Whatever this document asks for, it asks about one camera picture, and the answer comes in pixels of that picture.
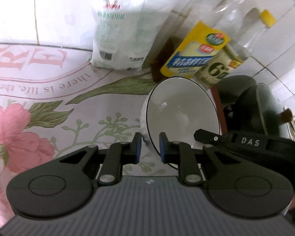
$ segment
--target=metal screw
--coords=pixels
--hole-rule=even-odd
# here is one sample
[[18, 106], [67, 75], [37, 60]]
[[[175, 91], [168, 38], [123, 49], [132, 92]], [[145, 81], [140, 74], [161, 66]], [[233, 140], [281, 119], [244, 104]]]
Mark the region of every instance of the metal screw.
[[106, 175], [102, 175], [99, 180], [103, 183], [111, 183], [112, 181], [115, 180], [115, 177], [113, 175], [109, 175], [109, 174], [106, 174]]
[[202, 178], [198, 175], [188, 175], [186, 176], [186, 181], [189, 182], [189, 183], [198, 183], [202, 180]]

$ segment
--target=bottle cap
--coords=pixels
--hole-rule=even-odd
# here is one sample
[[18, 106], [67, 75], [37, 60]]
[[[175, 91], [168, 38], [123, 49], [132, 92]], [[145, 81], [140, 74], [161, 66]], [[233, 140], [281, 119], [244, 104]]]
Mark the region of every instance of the bottle cap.
[[268, 28], [272, 27], [277, 22], [269, 10], [264, 10], [261, 12], [260, 18]]

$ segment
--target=tiled wall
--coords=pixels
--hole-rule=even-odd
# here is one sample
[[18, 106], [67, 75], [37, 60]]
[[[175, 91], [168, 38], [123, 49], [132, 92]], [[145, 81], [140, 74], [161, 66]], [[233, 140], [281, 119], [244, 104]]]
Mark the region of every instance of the tiled wall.
[[[173, 8], [152, 52], [166, 40], [170, 25], [189, 0], [161, 0]], [[268, 84], [295, 115], [295, 0], [255, 0], [277, 24], [257, 43], [252, 58], [233, 72]], [[0, 0], [0, 43], [32, 43], [92, 49], [91, 0]]]

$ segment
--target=plastic bottle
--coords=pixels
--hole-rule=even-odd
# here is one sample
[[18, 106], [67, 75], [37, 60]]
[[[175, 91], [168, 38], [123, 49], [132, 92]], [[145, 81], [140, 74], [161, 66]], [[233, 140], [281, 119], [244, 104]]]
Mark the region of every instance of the plastic bottle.
[[205, 88], [217, 84], [251, 56], [256, 41], [275, 22], [275, 18], [268, 10], [262, 11], [259, 18], [242, 29], [235, 40], [228, 42], [196, 73], [195, 78]]
[[[166, 77], [178, 75], [191, 78], [240, 30], [244, 1], [203, 0], [195, 6], [171, 42], [166, 43], [156, 63], [151, 65], [154, 80], [159, 80], [160, 73], [155, 69], [161, 66], [160, 72]], [[190, 29], [192, 24], [196, 24], [195, 27], [181, 42], [186, 29]]]

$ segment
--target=plastic bag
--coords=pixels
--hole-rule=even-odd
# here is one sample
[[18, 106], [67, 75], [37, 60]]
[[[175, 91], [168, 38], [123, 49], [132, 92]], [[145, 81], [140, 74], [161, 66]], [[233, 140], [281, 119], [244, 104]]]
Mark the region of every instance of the plastic bag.
[[94, 0], [95, 67], [139, 71], [169, 15], [162, 3], [145, 0]]

